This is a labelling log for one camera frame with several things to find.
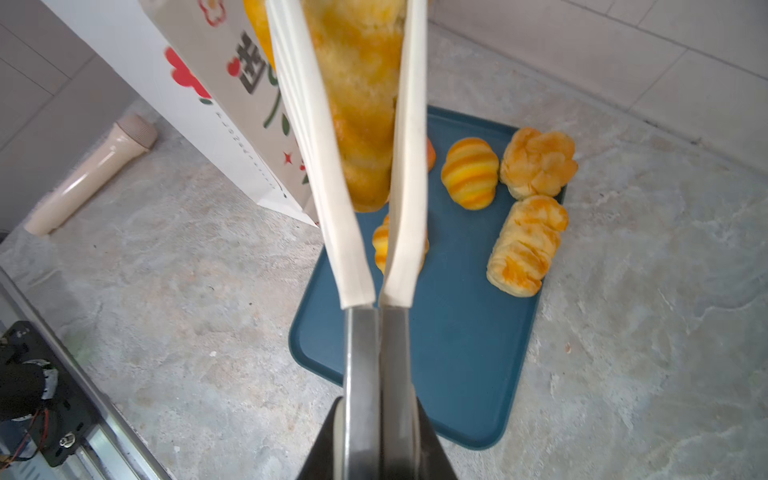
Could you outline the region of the beige toy microphone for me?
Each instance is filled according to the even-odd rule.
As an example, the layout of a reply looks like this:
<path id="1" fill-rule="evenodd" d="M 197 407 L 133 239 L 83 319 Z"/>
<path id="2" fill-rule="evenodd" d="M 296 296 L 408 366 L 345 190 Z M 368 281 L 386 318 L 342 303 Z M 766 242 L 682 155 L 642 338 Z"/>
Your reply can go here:
<path id="1" fill-rule="evenodd" d="M 35 236 L 58 229 L 131 160 L 148 153 L 156 127 L 137 114 L 118 120 L 106 139 L 31 213 L 23 225 Z"/>

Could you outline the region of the striped bread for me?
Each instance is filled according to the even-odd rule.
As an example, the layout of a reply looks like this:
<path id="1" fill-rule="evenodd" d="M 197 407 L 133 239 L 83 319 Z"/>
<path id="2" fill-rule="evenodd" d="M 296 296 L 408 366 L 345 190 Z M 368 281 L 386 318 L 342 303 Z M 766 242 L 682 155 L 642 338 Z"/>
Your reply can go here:
<path id="1" fill-rule="evenodd" d="M 488 281 L 514 297 L 536 295 L 568 224 L 567 210 L 552 197 L 535 195 L 516 201 L 489 257 Z"/>

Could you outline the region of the croissant bread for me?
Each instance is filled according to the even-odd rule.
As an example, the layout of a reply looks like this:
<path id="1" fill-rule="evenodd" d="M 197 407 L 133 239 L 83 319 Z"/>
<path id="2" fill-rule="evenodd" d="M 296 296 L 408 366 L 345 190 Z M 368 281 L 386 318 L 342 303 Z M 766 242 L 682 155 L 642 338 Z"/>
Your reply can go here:
<path id="1" fill-rule="evenodd" d="M 405 1 L 303 1 L 354 210 L 390 193 Z"/>

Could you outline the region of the round flower bread top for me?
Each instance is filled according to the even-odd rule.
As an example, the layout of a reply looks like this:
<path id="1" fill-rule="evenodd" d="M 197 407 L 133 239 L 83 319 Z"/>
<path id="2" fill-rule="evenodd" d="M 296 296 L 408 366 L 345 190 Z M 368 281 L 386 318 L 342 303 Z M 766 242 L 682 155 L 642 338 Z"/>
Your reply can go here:
<path id="1" fill-rule="evenodd" d="M 499 178 L 516 200 L 556 197 L 578 171 L 574 155 L 575 142 L 569 135 L 521 128 L 504 151 Z"/>

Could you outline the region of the small striped bun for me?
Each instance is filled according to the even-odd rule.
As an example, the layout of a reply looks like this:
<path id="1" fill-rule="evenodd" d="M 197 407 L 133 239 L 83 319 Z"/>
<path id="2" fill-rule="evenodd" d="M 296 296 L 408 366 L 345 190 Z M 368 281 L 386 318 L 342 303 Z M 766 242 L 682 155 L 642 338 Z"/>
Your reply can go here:
<path id="1" fill-rule="evenodd" d="M 386 215 L 380 226 L 376 228 L 372 237 L 374 247 L 374 261 L 382 274 L 387 271 L 387 256 L 389 248 L 390 216 Z"/>
<path id="2" fill-rule="evenodd" d="M 488 207 L 498 185 L 499 158 L 483 139 L 468 137 L 448 150 L 441 181 L 450 198 L 466 210 Z"/>

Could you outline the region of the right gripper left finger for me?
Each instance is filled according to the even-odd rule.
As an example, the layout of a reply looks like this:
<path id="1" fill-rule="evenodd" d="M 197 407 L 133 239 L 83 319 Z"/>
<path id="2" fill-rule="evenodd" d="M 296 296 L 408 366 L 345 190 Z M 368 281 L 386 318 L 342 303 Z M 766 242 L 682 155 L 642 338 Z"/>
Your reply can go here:
<path id="1" fill-rule="evenodd" d="M 338 397 L 332 404 L 331 410 L 296 477 L 297 480 L 341 479 L 344 407 L 343 397 Z"/>

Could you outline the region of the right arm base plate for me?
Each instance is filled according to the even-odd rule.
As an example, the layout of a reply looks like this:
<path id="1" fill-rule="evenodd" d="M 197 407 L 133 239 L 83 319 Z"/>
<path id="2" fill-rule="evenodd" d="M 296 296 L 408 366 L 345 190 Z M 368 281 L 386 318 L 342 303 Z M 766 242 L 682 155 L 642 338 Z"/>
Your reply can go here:
<path id="1" fill-rule="evenodd" d="M 1 336 L 1 424 L 18 435 L 1 452 L 8 470 L 40 456 L 56 468 L 81 446 L 100 416 L 40 331 L 18 321 Z"/>

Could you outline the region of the red-brown triangular bread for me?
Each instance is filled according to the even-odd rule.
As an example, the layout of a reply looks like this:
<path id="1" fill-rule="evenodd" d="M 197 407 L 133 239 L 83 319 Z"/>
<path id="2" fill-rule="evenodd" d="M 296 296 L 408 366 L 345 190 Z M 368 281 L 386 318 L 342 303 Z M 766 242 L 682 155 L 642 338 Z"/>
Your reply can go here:
<path id="1" fill-rule="evenodd" d="M 430 139 L 427 139 L 427 166 L 429 171 L 431 171 L 434 168 L 436 164 L 436 159 L 437 159 L 437 155 L 433 147 L 433 144 Z"/>

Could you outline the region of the white slotted tongs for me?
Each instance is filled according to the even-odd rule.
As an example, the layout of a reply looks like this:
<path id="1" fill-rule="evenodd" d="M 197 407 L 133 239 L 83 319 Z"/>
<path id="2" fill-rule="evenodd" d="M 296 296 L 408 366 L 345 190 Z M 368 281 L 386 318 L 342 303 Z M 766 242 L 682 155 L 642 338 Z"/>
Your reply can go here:
<path id="1" fill-rule="evenodd" d="M 305 161 L 345 320 L 338 479 L 415 479 L 419 408 L 411 376 L 409 311 L 427 234 L 427 5 L 406 8 L 395 116 L 387 270 L 373 281 L 342 173 L 328 98 L 301 5 L 266 5 L 285 107 Z"/>

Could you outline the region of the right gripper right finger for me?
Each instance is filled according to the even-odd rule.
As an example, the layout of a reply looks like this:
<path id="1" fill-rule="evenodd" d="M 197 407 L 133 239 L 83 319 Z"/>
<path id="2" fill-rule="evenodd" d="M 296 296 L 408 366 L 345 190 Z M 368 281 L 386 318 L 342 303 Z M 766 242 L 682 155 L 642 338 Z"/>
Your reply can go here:
<path id="1" fill-rule="evenodd" d="M 432 424 L 420 402 L 418 408 L 419 433 L 419 480 L 457 480 L 458 477 L 439 442 Z"/>

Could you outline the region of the aluminium rail frame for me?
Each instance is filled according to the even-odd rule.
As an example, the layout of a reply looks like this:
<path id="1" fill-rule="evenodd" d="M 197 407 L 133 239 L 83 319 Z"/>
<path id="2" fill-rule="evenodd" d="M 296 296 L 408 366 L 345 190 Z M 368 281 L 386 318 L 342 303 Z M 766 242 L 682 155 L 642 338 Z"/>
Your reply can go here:
<path id="1" fill-rule="evenodd" d="M 7 273 L 1 275 L 1 476 L 172 476 Z"/>

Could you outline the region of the white paper gift bag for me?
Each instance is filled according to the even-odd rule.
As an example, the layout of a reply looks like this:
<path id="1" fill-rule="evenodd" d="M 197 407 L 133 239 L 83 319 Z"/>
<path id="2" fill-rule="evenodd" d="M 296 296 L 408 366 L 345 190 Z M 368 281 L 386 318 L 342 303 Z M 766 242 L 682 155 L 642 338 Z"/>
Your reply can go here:
<path id="1" fill-rule="evenodd" d="M 241 1 L 49 1 L 258 205 L 317 222 L 278 78 Z"/>

